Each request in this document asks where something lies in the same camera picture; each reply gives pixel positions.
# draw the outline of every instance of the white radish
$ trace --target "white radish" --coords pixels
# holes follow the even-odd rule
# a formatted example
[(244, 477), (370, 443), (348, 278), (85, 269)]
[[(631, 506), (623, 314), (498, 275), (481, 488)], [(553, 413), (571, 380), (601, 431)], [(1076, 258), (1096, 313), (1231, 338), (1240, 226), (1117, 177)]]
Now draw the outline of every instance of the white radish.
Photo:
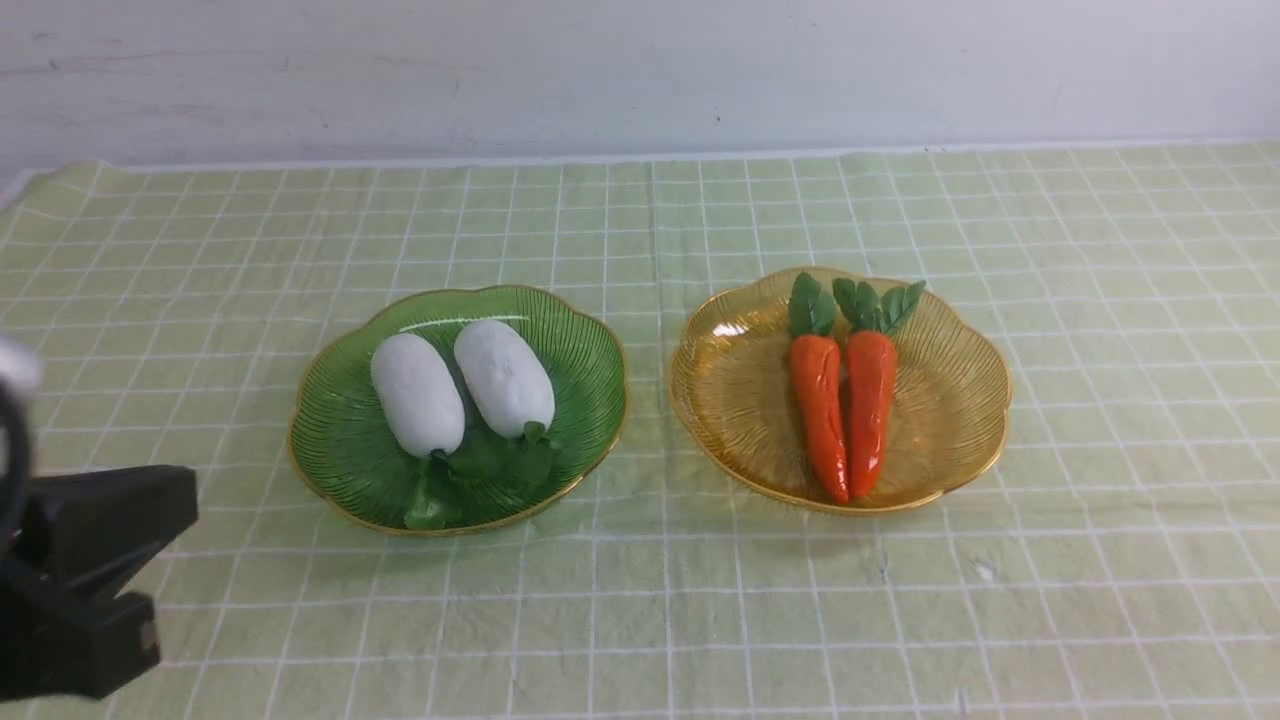
[(410, 333), (392, 336), (374, 351), (369, 369), (387, 424), (404, 452), (425, 459), (462, 445), (462, 396), (430, 342)]
[(493, 432), (517, 438), (525, 423), (552, 427), (556, 393), (534, 348), (511, 325), (476, 320), (453, 342), (453, 359), (462, 369), (471, 398)]

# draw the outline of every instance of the gold plate rim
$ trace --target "gold plate rim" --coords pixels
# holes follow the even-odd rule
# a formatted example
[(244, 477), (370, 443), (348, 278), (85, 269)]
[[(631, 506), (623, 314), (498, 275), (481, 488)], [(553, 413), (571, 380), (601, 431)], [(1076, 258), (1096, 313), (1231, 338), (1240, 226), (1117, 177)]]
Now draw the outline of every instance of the gold plate rim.
[[(324, 492), (319, 486), (316, 486), (316, 483), (311, 478), (311, 475), (308, 475), (302, 469), (302, 466), (298, 464), (297, 455), (294, 454), (294, 450), (293, 450), (293, 428), (297, 424), (298, 416), (302, 413), (302, 392), (303, 392), (303, 388), (306, 387), (307, 378), (311, 377), (311, 372), (315, 369), (315, 364), (320, 360), (320, 357), (324, 357), (330, 350), (333, 350), (334, 346), (337, 346), (338, 343), (346, 341), (347, 338), (349, 338), (352, 336), (356, 336), (356, 334), (360, 334), (360, 333), (367, 331), (374, 323), (378, 322), (379, 318), (381, 318), (383, 315), (385, 315), (392, 309), (394, 309), (394, 307), (397, 307), (399, 305), (403, 305), (406, 302), (412, 302), (415, 300), (421, 300), (424, 297), (433, 296), (433, 295), (451, 295), (451, 293), (456, 293), (456, 295), (479, 295), (479, 293), (483, 293), (483, 292), (492, 292), (492, 291), (495, 291), (495, 290), (525, 290), (525, 291), (532, 291), (532, 292), (536, 292), (536, 293), (540, 293), (540, 295), (545, 295), (547, 297), (550, 297), (556, 302), (559, 302), (561, 305), (563, 305), (564, 307), (567, 307), (570, 313), (573, 313), (575, 315), (579, 315), (581, 318), (585, 318), (585, 319), (595, 323), (596, 325), (600, 325), (602, 328), (604, 328), (604, 332), (609, 333), (609, 338), (613, 340), (613, 343), (618, 347), (618, 354), (622, 357), (622, 423), (618, 424), (618, 430), (616, 433), (613, 433), (613, 438), (609, 441), (609, 445), (607, 445), (604, 447), (604, 450), (600, 452), (600, 456), (596, 457), (595, 461), (591, 462), (591, 465), (589, 465), (585, 470), (582, 470), (581, 473), (579, 473), (577, 477), (572, 478), (563, 488), (556, 491), (556, 495), (552, 495), (550, 497), (548, 497), (547, 500), (539, 502), (538, 505), (534, 505), (532, 507), (526, 507), (525, 510), (521, 510), (520, 512), (516, 512), (515, 515), (508, 515), (506, 518), (502, 518), (502, 519), (498, 519), (498, 520), (492, 520), (489, 523), (481, 523), (479, 525), (467, 525), (466, 528), (447, 528), (447, 529), (443, 529), (443, 530), (411, 530), (408, 528), (390, 528), (390, 527), (387, 527), (387, 525), (379, 525), (376, 523), (370, 523), (369, 520), (365, 520), (362, 518), (357, 518), (351, 511), (348, 511), (347, 509), (344, 509), (340, 505), (338, 505), (332, 497), (329, 497), (329, 495), (326, 492)], [(436, 288), (436, 290), (428, 290), (428, 291), (422, 291), (422, 292), (416, 292), (413, 295), (408, 295), (406, 297), (402, 297), (402, 299), (397, 300), (396, 302), (392, 302), (390, 305), (388, 305), (387, 307), (383, 307), (378, 313), (374, 313), (374, 315), (371, 318), (369, 318), (369, 320), (365, 320), (365, 323), (362, 325), (360, 325), (358, 328), (355, 328), (352, 331), (347, 331), (346, 333), (343, 333), (343, 334), (338, 336), (337, 338), (329, 341), (328, 343), (325, 343), (325, 346), (319, 352), (315, 354), (314, 357), (311, 357), (311, 361), (307, 363), (306, 370), (302, 372), (302, 379), (298, 380), (298, 389), (297, 389), (297, 392), (293, 396), (293, 415), (289, 418), (289, 430), (288, 430), (289, 465), (293, 466), (293, 473), (302, 480), (302, 483), (305, 486), (307, 486), (307, 489), (310, 489), (312, 493), (315, 493), (316, 497), (319, 497), (320, 500), (323, 500), (325, 502), (325, 505), (329, 506), (330, 510), (333, 510), (334, 512), (337, 512), (342, 518), (346, 518), (348, 521), (355, 523), (357, 525), (361, 525), (364, 528), (369, 528), (370, 530), (376, 530), (379, 533), (384, 533), (384, 534), (394, 536), (394, 537), (416, 537), (416, 538), (443, 538), (443, 537), (454, 537), (454, 536), (467, 536), (467, 534), (481, 533), (481, 532), (486, 532), (486, 530), (497, 530), (499, 528), (504, 528), (507, 525), (513, 525), (513, 524), (516, 524), (516, 523), (518, 523), (521, 520), (526, 520), (529, 518), (532, 518), (534, 515), (538, 515), (539, 512), (547, 510), (552, 505), (556, 505), (556, 502), (558, 502), (566, 495), (568, 495), (570, 492), (572, 492), (573, 488), (576, 488), (579, 484), (581, 484), (581, 482), (588, 475), (590, 475), (593, 471), (595, 471), (595, 469), (600, 466), (600, 462), (604, 462), (604, 459), (608, 457), (611, 452), (613, 452), (613, 448), (617, 447), (618, 441), (622, 439), (622, 433), (626, 430), (627, 423), (630, 423), (630, 420), (631, 420), (631, 382), (630, 382), (630, 378), (631, 378), (631, 370), (630, 370), (630, 366), (628, 366), (628, 363), (627, 363), (627, 348), (622, 343), (622, 340), (618, 338), (618, 334), (616, 332), (613, 332), (613, 328), (611, 328), (608, 325), (608, 323), (600, 320), (599, 318), (579, 310), (571, 302), (568, 302), (563, 297), (556, 295), (554, 292), (543, 290), (540, 287), (534, 287), (531, 284), (520, 284), (520, 283), (492, 284), (492, 286), (476, 287), (476, 288)]]
[(787, 505), (803, 507), (805, 510), (812, 510), (814, 512), (823, 512), (823, 514), (827, 514), (827, 515), (838, 515), (838, 516), (845, 516), (845, 518), (867, 518), (867, 516), (876, 516), (876, 515), (888, 515), (888, 514), (892, 514), (892, 512), (901, 512), (904, 510), (914, 510), (914, 509), (922, 507), (924, 505), (928, 505), (931, 502), (934, 502), (938, 498), (941, 498), (942, 496), (945, 496), (947, 493), (951, 493), (951, 492), (955, 492), (955, 491), (957, 491), (957, 489), (968, 486), (969, 483), (972, 483), (975, 479), (978, 479), (979, 477), (982, 477), (983, 473), (986, 473), (987, 470), (989, 470), (1000, 460), (1000, 456), (1004, 455), (1005, 446), (1009, 442), (1009, 411), (1010, 411), (1010, 409), (1012, 407), (1012, 404), (1014, 404), (1014, 378), (1012, 378), (1012, 373), (1009, 369), (1009, 361), (1005, 359), (1005, 355), (1002, 352), (1000, 352), (1000, 348), (996, 347), (996, 343), (991, 342), (991, 338), (988, 338), (987, 336), (982, 334), (980, 332), (978, 332), (977, 328), (974, 328), (973, 325), (970, 325), (969, 323), (966, 323), (964, 320), (964, 318), (961, 318), (960, 314), (956, 313), (955, 307), (952, 307), (950, 302), (947, 302), (946, 300), (943, 300), (942, 297), (940, 297), (938, 295), (936, 295), (936, 293), (933, 293), (933, 292), (931, 292), (928, 290), (925, 290), (925, 292), (928, 295), (932, 295), (934, 299), (938, 300), (938, 302), (941, 302), (942, 307), (946, 309), (946, 313), (951, 318), (951, 320), (955, 322), (965, 332), (972, 333), (982, 343), (984, 343), (995, 354), (995, 356), (1000, 359), (1000, 365), (1005, 370), (1005, 404), (1004, 404), (1005, 407), (1004, 407), (1004, 413), (1001, 414), (1000, 443), (996, 446), (995, 452), (991, 454), (991, 457), (987, 459), (987, 461), (977, 471), (974, 471), (973, 474), (970, 474), (968, 478), (965, 478), (964, 480), (954, 484), (950, 488), (938, 489), (938, 491), (934, 491), (934, 492), (932, 492), (929, 495), (925, 495), (923, 497), (918, 497), (915, 500), (911, 500), (910, 502), (902, 502), (902, 503), (899, 503), (899, 505), (890, 505), (890, 506), (881, 506), (881, 507), (859, 507), (859, 506), (854, 506), (854, 505), (831, 505), (831, 503), (818, 502), (818, 501), (804, 498), (804, 497), (796, 497), (794, 495), (787, 495), (785, 492), (780, 492), (780, 491), (776, 491), (773, 488), (762, 486), (762, 484), (756, 483), (755, 480), (753, 480), (753, 479), (742, 475), (741, 473), (733, 470), (732, 468), (730, 468), (723, 460), (721, 460), (721, 457), (718, 455), (716, 455), (714, 452), (712, 452), (712, 450), (709, 447), (707, 447), (707, 445), (698, 437), (698, 432), (695, 432), (695, 428), (699, 427), (700, 423), (698, 423), (696, 418), (692, 418), (690, 415), (690, 413), (684, 407), (684, 404), (680, 402), (680, 400), (676, 396), (676, 356), (680, 354), (680, 348), (685, 347), (686, 343), (689, 343), (689, 331), (690, 331), (690, 328), (692, 328), (694, 322), (698, 319), (698, 316), (701, 315), (713, 304), (716, 304), (716, 301), (718, 301), (719, 299), (726, 297), (728, 295), (737, 293), (737, 292), (748, 291), (748, 290), (750, 290), (753, 287), (756, 287), (756, 286), (765, 284), (765, 283), (768, 283), (768, 282), (771, 282), (771, 281), (773, 281), (773, 279), (776, 279), (778, 277), (782, 277), (782, 275), (794, 275), (794, 274), (803, 273), (803, 272), (810, 272), (810, 273), (812, 272), (817, 272), (817, 273), (824, 273), (824, 274), (826, 273), (832, 273), (832, 274), (846, 277), (846, 278), (851, 278), (851, 279), (869, 281), (869, 282), (887, 283), (887, 284), (896, 284), (896, 286), (908, 284), (908, 283), (905, 283), (905, 282), (902, 282), (900, 279), (896, 279), (896, 278), (881, 278), (881, 277), (874, 277), (874, 275), (860, 275), (858, 273), (851, 273), (849, 270), (842, 270), (840, 268), (831, 268), (831, 266), (824, 266), (824, 265), (801, 265), (801, 266), (795, 266), (795, 268), (787, 268), (787, 269), (783, 269), (783, 270), (776, 270), (776, 272), (769, 273), (769, 274), (767, 274), (767, 275), (764, 275), (764, 277), (762, 277), (762, 278), (759, 278), (756, 281), (753, 281), (753, 282), (749, 282), (746, 284), (741, 284), (741, 286), (737, 286), (737, 287), (731, 287), (728, 290), (723, 290), (723, 291), (717, 292), (717, 293), (712, 295), (710, 297), (708, 297), (705, 302), (703, 302), (701, 305), (699, 305), (696, 310), (694, 310), (692, 313), (689, 314), (689, 318), (685, 320), (685, 328), (680, 333), (680, 342), (676, 345), (676, 352), (672, 354), (672, 357), (671, 357), (671, 360), (667, 364), (667, 402), (671, 405), (672, 411), (680, 419), (681, 424), (685, 427), (685, 430), (690, 434), (690, 437), (692, 437), (694, 442), (698, 443), (698, 447), (699, 447), (699, 450), (703, 451), (703, 455), (705, 455), (707, 457), (709, 457), (724, 474), (730, 475), (731, 478), (733, 478), (737, 482), (742, 483), (748, 488), (750, 488), (750, 489), (753, 489), (753, 491), (755, 491), (755, 492), (758, 492), (758, 493), (760, 493), (760, 495), (763, 495), (765, 497), (769, 497), (772, 500), (776, 500), (778, 502), (783, 502), (783, 503), (787, 503)]

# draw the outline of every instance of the white wall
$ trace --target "white wall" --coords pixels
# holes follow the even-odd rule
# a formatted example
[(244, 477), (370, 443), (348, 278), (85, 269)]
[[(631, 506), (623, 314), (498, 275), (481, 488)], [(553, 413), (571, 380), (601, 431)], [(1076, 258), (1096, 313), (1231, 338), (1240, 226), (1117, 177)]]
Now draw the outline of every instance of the white wall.
[(1280, 135), (1276, 0), (6, 0), (0, 167)]

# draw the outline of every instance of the green leaf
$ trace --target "green leaf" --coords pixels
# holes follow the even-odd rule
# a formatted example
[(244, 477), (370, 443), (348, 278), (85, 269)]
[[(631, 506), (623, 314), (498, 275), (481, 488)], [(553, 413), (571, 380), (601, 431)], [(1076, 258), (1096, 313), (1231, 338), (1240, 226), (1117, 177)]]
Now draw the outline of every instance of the green leaf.
[(559, 448), (545, 433), (541, 423), (527, 423), (516, 439), (484, 424), (467, 430), (462, 446), (445, 459), (466, 524), (513, 515), (550, 495)]
[(881, 310), (883, 310), (886, 318), (897, 318), (902, 314), (902, 300), (906, 295), (906, 288), (902, 286), (892, 287), (881, 296)]
[(525, 439), (526, 441), (529, 441), (529, 442), (538, 442), (538, 441), (543, 439), (543, 436), (545, 436), (545, 434), (547, 434), (547, 425), (544, 425), (541, 423), (538, 423), (535, 420), (530, 420), (530, 421), (525, 423)]
[(462, 511), (454, 505), (443, 480), (448, 470), (439, 460), (422, 464), (422, 474), (413, 492), (413, 503), (404, 511), (404, 527), (411, 530), (440, 530), (457, 523)]
[(836, 296), (836, 305), (840, 305), (840, 314), (852, 323), (854, 331), (859, 331), (861, 315), (858, 313), (858, 283), (849, 278), (836, 278), (831, 281), (831, 293)]
[(924, 295), (924, 281), (908, 287), (890, 288), (881, 297), (869, 282), (837, 278), (831, 283), (840, 311), (849, 319), (852, 332), (874, 331), (892, 336), (902, 329)]
[(884, 329), (881, 331), (890, 337), (897, 334), (899, 331), (906, 327), (906, 322), (911, 319), (911, 315), (915, 313), (915, 307), (920, 304), (920, 297), (924, 295), (924, 281), (913, 283), (905, 288), (901, 286), (895, 287), (884, 293), (886, 300), (895, 291), (901, 291), (901, 302), (895, 307), (893, 313), (888, 311), (888, 306), (886, 304)]
[(836, 325), (836, 304), (823, 292), (822, 283), (809, 273), (800, 273), (791, 286), (787, 315), (791, 320), (791, 337), (826, 336)]

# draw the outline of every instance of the green plate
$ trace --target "green plate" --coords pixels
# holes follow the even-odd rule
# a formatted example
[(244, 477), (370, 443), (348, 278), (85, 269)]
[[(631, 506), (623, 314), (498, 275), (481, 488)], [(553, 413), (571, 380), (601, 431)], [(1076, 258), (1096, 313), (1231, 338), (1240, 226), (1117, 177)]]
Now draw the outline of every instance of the green plate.
[[(410, 530), (404, 511), (422, 461), (401, 450), (387, 427), (369, 375), (370, 359), (383, 340), (412, 332), (452, 365), (454, 338), (467, 323), (484, 318), (515, 328), (550, 375), (556, 419), (547, 434), (561, 447), (552, 470), (554, 482), (545, 498), (515, 514), (439, 530)], [(424, 292), (387, 307), (311, 361), (298, 387), (289, 457), (316, 495), (361, 525), (408, 536), (497, 528), (567, 495), (613, 450), (630, 405), (626, 378), (626, 356), (613, 331), (549, 292), (524, 286)], [(461, 378), (458, 382), (461, 389)]]

